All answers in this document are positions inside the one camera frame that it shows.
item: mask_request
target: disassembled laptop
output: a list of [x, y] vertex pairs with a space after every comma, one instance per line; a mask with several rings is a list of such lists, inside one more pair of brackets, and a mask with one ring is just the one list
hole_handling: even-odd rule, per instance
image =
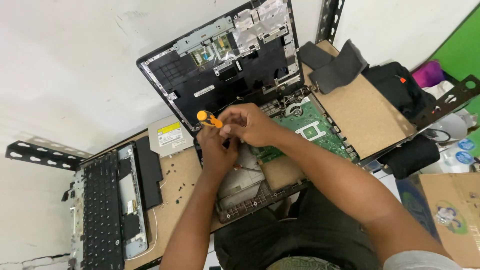
[[[341, 157], [358, 160], [353, 146], [312, 94], [316, 89], [304, 85], [298, 51], [290, 0], [257, 0], [141, 57], [137, 66], [189, 137], [201, 129], [198, 111], [217, 116], [231, 104], [253, 102], [278, 124]], [[157, 131], [161, 129], [156, 127], [150, 134]], [[167, 153], [182, 150], [167, 148]], [[224, 178], [216, 204], [220, 222], [301, 188], [304, 179], [270, 189], [260, 165], [282, 155], [274, 147], [240, 147], [237, 163], [249, 170], [240, 168]]]

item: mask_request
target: green circuit board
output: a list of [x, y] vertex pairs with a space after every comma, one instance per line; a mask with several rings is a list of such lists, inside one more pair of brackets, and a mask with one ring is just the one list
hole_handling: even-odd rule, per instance
[[[336, 134], [338, 128], [332, 127], [329, 120], [321, 115], [318, 110], [313, 106], [313, 104], [308, 101], [300, 105], [303, 109], [303, 114], [301, 116], [290, 115], [287, 117], [275, 116], [272, 119], [279, 125], [288, 128], [291, 131], [297, 131], [303, 127], [303, 133], [307, 139], [311, 139], [318, 135], [315, 125], [320, 131], [320, 134], [323, 134], [321, 137], [314, 139], [312, 142], [318, 146], [327, 149], [328, 151], [341, 156], [346, 159], [353, 160], [355, 158], [352, 148], [344, 144], [343, 140]], [[260, 164], [274, 160], [280, 156], [283, 156], [284, 153], [278, 150], [273, 146], [267, 147], [252, 147], [252, 152], [257, 156], [257, 159]]]

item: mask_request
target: white cable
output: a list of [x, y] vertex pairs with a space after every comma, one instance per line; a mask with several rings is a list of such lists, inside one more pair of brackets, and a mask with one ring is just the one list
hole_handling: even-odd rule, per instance
[[145, 253], [143, 253], [143, 254], [141, 254], [141, 255], [138, 255], [138, 256], [136, 256], [136, 257], [133, 257], [133, 258], [130, 258], [130, 259], [126, 259], [126, 260], [133, 260], [133, 259], [139, 258], [139, 257], [147, 254], [148, 252], [152, 251], [152, 250], [155, 248], [156, 239], [157, 239], [157, 237], [158, 237], [158, 223], [157, 223], [157, 221], [156, 221], [155, 208], [153, 208], [152, 211], [153, 211], [153, 215], [155, 216], [155, 231], [156, 231], [156, 234], [155, 234], [155, 242], [153, 243], [153, 247], [152, 247], [149, 251], [147, 251], [147, 252], [145, 252]]

